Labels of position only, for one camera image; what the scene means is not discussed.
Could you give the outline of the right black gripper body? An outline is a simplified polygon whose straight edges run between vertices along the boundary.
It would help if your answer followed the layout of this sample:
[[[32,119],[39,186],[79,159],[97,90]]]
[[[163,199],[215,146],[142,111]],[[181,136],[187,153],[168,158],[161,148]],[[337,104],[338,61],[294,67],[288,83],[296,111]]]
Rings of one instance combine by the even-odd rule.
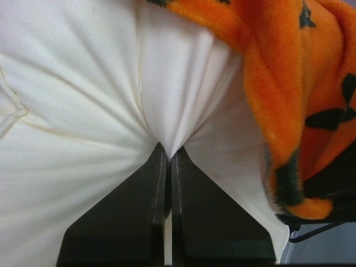
[[[304,182],[308,197],[321,197],[333,202],[333,210],[325,219],[306,220],[278,215],[289,227],[291,243],[299,243],[345,223],[355,222],[355,150],[344,150],[327,167]],[[306,234],[295,233],[303,225],[324,224]]]

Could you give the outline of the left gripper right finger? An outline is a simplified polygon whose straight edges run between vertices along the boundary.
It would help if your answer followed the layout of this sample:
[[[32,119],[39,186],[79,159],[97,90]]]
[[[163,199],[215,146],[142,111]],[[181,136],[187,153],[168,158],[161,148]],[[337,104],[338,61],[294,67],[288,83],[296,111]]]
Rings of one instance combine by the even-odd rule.
[[[173,264],[274,264],[268,231],[197,167],[171,160]]]

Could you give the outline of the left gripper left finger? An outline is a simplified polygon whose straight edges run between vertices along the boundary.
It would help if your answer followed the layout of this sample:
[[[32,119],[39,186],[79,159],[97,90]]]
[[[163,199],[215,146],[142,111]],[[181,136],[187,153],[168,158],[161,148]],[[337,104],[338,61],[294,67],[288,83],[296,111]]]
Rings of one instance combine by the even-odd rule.
[[[167,158],[147,161],[65,232],[58,264],[164,264]]]

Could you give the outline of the orange black patterned pillowcase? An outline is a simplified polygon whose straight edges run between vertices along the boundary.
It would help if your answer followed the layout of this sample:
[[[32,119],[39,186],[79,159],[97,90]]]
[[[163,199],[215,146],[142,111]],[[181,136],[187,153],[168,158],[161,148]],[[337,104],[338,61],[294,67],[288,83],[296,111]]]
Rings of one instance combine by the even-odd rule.
[[[355,9],[343,1],[157,1],[244,59],[244,89],[271,154],[273,201],[325,219],[303,182],[355,141]]]

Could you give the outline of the cream white pillow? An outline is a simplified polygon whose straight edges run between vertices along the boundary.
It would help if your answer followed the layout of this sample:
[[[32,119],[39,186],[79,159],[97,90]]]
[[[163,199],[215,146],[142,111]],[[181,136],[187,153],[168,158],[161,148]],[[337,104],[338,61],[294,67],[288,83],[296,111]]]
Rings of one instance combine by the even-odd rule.
[[[1,2],[1,265],[55,266],[65,230],[161,143],[271,235],[242,57],[145,1]]]

